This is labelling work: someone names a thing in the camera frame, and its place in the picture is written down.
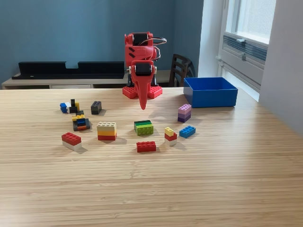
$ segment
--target white lego brick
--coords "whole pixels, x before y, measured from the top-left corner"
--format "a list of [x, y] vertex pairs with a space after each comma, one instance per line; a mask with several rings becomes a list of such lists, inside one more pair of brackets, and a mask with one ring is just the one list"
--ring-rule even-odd
[[99, 122], [97, 125], [97, 131], [116, 131], [116, 122]]
[[167, 140], [167, 139], [164, 139], [164, 143], [165, 143], [166, 145], [173, 146], [173, 145], [177, 144], [177, 140], [169, 141], [169, 140]]
[[65, 103], [66, 107], [71, 107], [70, 103]]
[[71, 149], [74, 151], [76, 151], [82, 147], [82, 143], [78, 143], [77, 145], [73, 146], [67, 142], [62, 141], [62, 144], [63, 144], [63, 146], [67, 147], [68, 149]]

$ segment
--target red robot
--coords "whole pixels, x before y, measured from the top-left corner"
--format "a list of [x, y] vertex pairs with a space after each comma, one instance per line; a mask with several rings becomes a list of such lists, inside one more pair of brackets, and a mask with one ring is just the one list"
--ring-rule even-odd
[[125, 35], [125, 62], [129, 74], [127, 86], [122, 92], [128, 98], [139, 97], [143, 110], [146, 108], [147, 97], [156, 98], [162, 94], [162, 88], [156, 83], [157, 67], [153, 61], [161, 57], [156, 45], [164, 43], [165, 38], [153, 37], [150, 32]]

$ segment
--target lego brick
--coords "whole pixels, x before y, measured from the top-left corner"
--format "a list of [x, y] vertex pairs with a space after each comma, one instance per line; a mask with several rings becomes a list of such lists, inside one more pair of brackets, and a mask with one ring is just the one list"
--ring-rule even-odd
[[76, 106], [71, 106], [70, 108], [69, 108], [69, 113], [70, 114], [76, 114], [77, 112], [78, 112], [78, 109], [77, 109], [77, 107]]
[[164, 130], [164, 132], [168, 136], [173, 136], [174, 135], [174, 131], [170, 127], [166, 127], [165, 130]]
[[84, 111], [83, 110], [80, 110], [76, 113], [76, 115], [84, 115]]
[[146, 121], [134, 122], [134, 129], [136, 130], [136, 125], [145, 125], [145, 124], [151, 124], [151, 121], [146, 120]]
[[90, 129], [89, 119], [85, 118], [86, 129]]
[[101, 110], [102, 110], [101, 102], [100, 101], [95, 101], [91, 105], [90, 110], [91, 110], [91, 114], [98, 115], [101, 112]]
[[153, 125], [139, 125], [136, 128], [136, 132], [138, 136], [153, 134]]
[[189, 111], [187, 114], [181, 114], [181, 113], [179, 113], [178, 114], [178, 117], [179, 118], [183, 118], [183, 119], [186, 119], [188, 116], [190, 116], [191, 115], [191, 111]]
[[61, 138], [62, 138], [62, 141], [69, 143], [73, 146], [77, 145], [78, 143], [81, 143], [81, 137], [77, 136], [75, 134], [72, 134], [70, 132], [62, 135]]
[[98, 131], [115, 131], [117, 130], [116, 122], [99, 122], [97, 125]]
[[77, 110], [80, 111], [80, 105], [79, 102], [75, 102], [75, 106], [77, 107]]
[[187, 118], [180, 118], [180, 117], [178, 117], [178, 122], [182, 122], [182, 123], [185, 123], [185, 122], [187, 122], [189, 119], [190, 119], [190, 117], [191, 117], [191, 115], [189, 115]]
[[70, 103], [60, 103], [60, 109], [63, 113], [68, 113], [70, 106], [71, 106]]
[[167, 139], [168, 141], [173, 141], [177, 139], [177, 134], [174, 132], [173, 136], [169, 136], [168, 134], [164, 134], [164, 138]]
[[164, 139], [164, 143], [165, 143], [166, 145], [173, 146], [173, 145], [177, 144], [177, 139], [176, 139], [176, 140], [172, 140], [172, 141], [169, 141], [169, 140], [167, 140], [167, 139]]
[[84, 114], [81, 114], [81, 115], [72, 116], [71, 120], [74, 122], [84, 118], [85, 118]]
[[137, 142], [137, 152], [149, 152], [149, 151], [156, 151], [156, 143], [154, 141], [150, 142]]
[[67, 142], [64, 142], [64, 141], [62, 141], [62, 145], [67, 147], [68, 149], [71, 149], [71, 150], [74, 150], [74, 151], [79, 150], [82, 147], [82, 143], [78, 143], [77, 145], [73, 146], [73, 145], [71, 145]]
[[148, 98], [156, 98], [163, 93], [163, 89], [160, 86], [151, 87], [151, 90], [147, 94]]
[[138, 96], [134, 87], [124, 87], [124, 88], [122, 88], [122, 94], [125, 95], [126, 97], [130, 98], [130, 99], [136, 98]]
[[183, 138], [188, 138], [191, 135], [195, 134], [195, 132], [196, 132], [196, 128], [189, 125], [179, 132], [179, 136]]
[[184, 104], [178, 109], [179, 114], [187, 114], [189, 111], [191, 111], [191, 105]]
[[74, 131], [78, 131], [77, 122], [72, 122], [72, 127], [73, 127]]
[[117, 130], [115, 131], [97, 131], [98, 136], [115, 136], [117, 134]]
[[72, 107], [75, 107], [75, 106], [76, 106], [75, 99], [71, 99], [71, 106], [72, 106]]
[[117, 139], [117, 133], [115, 136], [98, 136], [98, 140], [116, 140]]
[[87, 129], [87, 127], [86, 127], [86, 125], [84, 125], [84, 126], [77, 126], [77, 129], [78, 130], [85, 130], [85, 129]]
[[86, 126], [85, 120], [84, 120], [83, 123], [78, 123], [78, 122], [77, 122], [77, 127], [80, 127], [80, 126]]

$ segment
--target white wall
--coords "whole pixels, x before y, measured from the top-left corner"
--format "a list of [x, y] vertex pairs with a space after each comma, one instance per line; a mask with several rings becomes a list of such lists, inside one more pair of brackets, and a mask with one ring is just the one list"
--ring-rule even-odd
[[277, 0], [260, 103], [303, 135], [303, 0]]
[[218, 63], [215, 57], [219, 53], [223, 2], [224, 0], [204, 0], [199, 77], [216, 77], [218, 74]]

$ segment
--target lavender lego brick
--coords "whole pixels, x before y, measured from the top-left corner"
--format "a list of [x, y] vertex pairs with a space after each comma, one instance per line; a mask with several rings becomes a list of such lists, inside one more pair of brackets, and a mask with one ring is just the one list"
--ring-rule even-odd
[[190, 111], [191, 111], [191, 105], [189, 104], [184, 104], [178, 109], [179, 114], [187, 114]]
[[190, 116], [190, 115], [191, 115], [191, 111], [189, 111], [187, 114], [181, 114], [181, 113], [179, 113], [179, 114], [178, 114], [178, 117], [179, 117], [179, 118], [185, 119], [185, 118], [187, 118], [187, 117]]
[[187, 118], [180, 118], [180, 117], [178, 117], [178, 122], [182, 122], [182, 123], [185, 123], [185, 122], [187, 122], [189, 119], [190, 119], [190, 117], [191, 117], [191, 115], [189, 115]]

